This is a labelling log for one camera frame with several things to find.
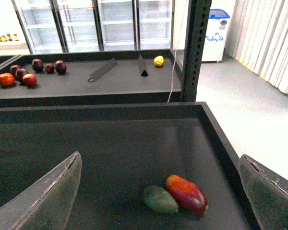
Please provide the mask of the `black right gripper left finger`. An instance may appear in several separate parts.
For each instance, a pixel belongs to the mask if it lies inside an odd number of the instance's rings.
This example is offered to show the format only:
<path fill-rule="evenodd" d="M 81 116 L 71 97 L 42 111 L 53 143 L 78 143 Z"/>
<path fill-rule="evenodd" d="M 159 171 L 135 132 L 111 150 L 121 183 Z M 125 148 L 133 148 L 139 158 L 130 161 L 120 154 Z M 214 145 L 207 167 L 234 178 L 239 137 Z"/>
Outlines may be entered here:
<path fill-rule="evenodd" d="M 76 151 L 0 207 L 0 230 L 65 229 L 81 171 L 82 158 Z"/>

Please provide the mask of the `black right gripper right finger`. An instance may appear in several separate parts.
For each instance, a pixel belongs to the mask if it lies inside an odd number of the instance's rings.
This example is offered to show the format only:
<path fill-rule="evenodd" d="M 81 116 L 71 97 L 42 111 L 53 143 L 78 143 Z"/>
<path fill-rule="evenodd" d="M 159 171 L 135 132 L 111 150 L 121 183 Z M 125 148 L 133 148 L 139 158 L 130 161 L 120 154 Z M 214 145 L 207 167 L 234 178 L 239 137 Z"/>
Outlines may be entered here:
<path fill-rule="evenodd" d="M 260 228 L 288 230 L 288 180 L 246 154 L 239 172 Z"/>

